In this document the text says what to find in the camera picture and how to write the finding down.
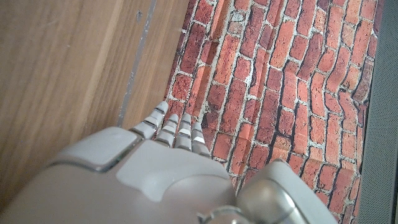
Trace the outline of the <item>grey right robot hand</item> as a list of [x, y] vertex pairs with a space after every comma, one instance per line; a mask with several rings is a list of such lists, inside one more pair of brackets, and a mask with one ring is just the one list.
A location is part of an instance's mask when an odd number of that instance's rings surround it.
[[131, 129], [105, 128], [60, 151], [2, 211], [2, 223], [334, 223], [285, 161], [235, 191], [200, 124], [168, 105]]

